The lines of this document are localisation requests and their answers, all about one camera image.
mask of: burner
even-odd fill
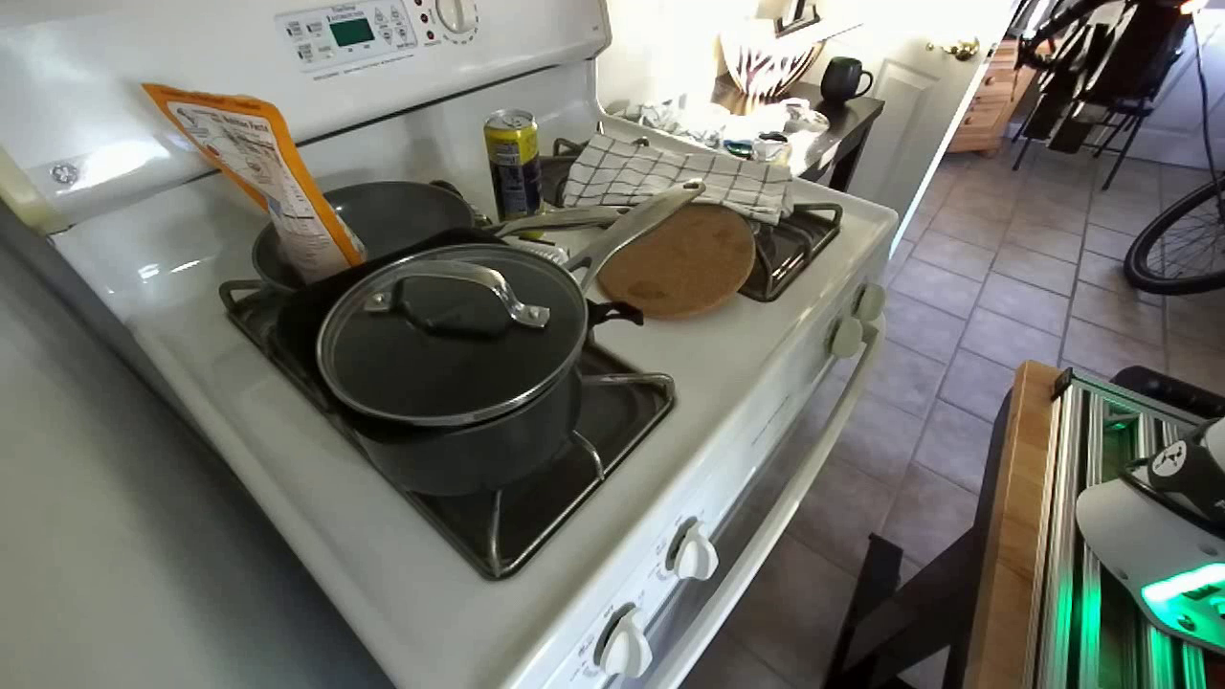
[[[778,224],[759,222],[755,275],[738,293],[775,301],[838,238],[838,224],[838,204],[796,204]]]
[[[304,348],[275,340],[280,293],[258,278],[221,281],[221,301],[249,338],[360,451]],[[500,493],[429,498],[406,493],[452,547],[488,576],[517,572],[576,510],[634,455],[634,449],[673,410],[665,373],[645,373],[605,348],[584,350],[584,414],[568,460]]]

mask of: burner grate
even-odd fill
[[[239,333],[255,340],[360,451],[360,432],[345,424],[311,358],[300,358],[300,348],[275,340],[280,293],[270,281],[233,278],[221,281],[221,301]],[[483,576],[511,576],[584,510],[585,498],[597,493],[597,487],[605,487],[673,401],[673,384],[665,373],[637,371],[589,343],[584,350],[584,414],[568,460],[500,493],[404,493]]]

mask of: food package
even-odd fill
[[[212,95],[147,85],[159,112],[178,121],[200,153],[258,200],[272,224],[280,256],[307,281],[368,261],[360,238],[323,200],[285,114],[255,95]]]

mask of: cabinet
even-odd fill
[[[1020,40],[1007,38],[993,48],[987,71],[981,80],[981,90],[974,95],[950,153],[993,153],[1000,147],[1010,112],[1025,95],[1035,70],[1014,70],[1020,66]]]

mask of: pot lid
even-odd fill
[[[323,321],[317,368],[355,414],[461,428],[572,373],[585,325],[563,266],[500,242],[445,244],[353,281]]]

